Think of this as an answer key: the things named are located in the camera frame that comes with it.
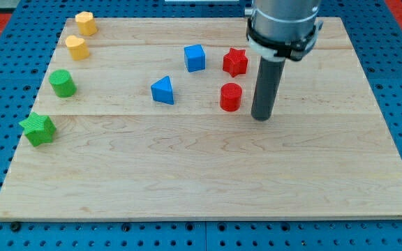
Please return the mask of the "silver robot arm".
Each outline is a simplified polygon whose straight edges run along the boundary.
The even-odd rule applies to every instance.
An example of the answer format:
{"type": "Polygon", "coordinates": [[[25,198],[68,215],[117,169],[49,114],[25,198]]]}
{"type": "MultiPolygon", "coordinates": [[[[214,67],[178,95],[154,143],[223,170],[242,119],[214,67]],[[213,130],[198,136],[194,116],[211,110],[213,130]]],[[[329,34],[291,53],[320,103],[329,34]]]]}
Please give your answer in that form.
{"type": "Polygon", "coordinates": [[[301,61],[315,46],[323,22],[321,0],[253,0],[246,7],[246,38],[263,59],[301,61]]]}

